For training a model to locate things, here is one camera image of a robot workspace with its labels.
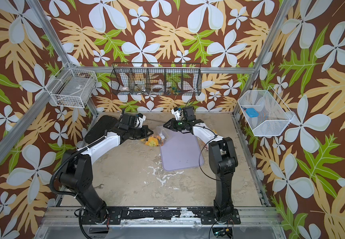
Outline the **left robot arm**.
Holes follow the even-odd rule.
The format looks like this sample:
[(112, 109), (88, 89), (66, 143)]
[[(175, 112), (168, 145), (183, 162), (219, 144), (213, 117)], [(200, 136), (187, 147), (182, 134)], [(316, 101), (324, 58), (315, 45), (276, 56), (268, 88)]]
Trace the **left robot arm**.
[(94, 189), (92, 165), (110, 150), (127, 140), (141, 140), (153, 135), (144, 124), (142, 113), (122, 112), (119, 118), (102, 116), (85, 136), (86, 146), (68, 151), (61, 165), (52, 175), (50, 190), (58, 195), (69, 195), (81, 204), (81, 211), (95, 223), (107, 219), (106, 203)]

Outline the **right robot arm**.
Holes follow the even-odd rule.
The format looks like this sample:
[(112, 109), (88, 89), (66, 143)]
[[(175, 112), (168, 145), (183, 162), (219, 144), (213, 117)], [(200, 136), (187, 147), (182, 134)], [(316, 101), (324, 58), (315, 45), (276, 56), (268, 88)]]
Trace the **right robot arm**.
[(223, 137), (211, 130), (204, 121), (197, 119), (193, 107), (171, 110), (173, 118), (163, 127), (175, 132), (191, 133), (208, 147), (208, 163), (216, 181), (213, 214), (217, 222), (226, 222), (236, 217), (232, 201), (232, 178), (238, 160), (232, 138)]

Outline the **ziploc bag with yellow cookies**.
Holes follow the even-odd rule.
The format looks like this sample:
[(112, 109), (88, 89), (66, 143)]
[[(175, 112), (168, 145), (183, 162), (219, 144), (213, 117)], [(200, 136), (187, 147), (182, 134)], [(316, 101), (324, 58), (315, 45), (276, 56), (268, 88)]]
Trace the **ziploc bag with yellow cookies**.
[(163, 146), (173, 137), (173, 131), (163, 126), (158, 126), (154, 129), (154, 133), (147, 137), (145, 145), (151, 147)]

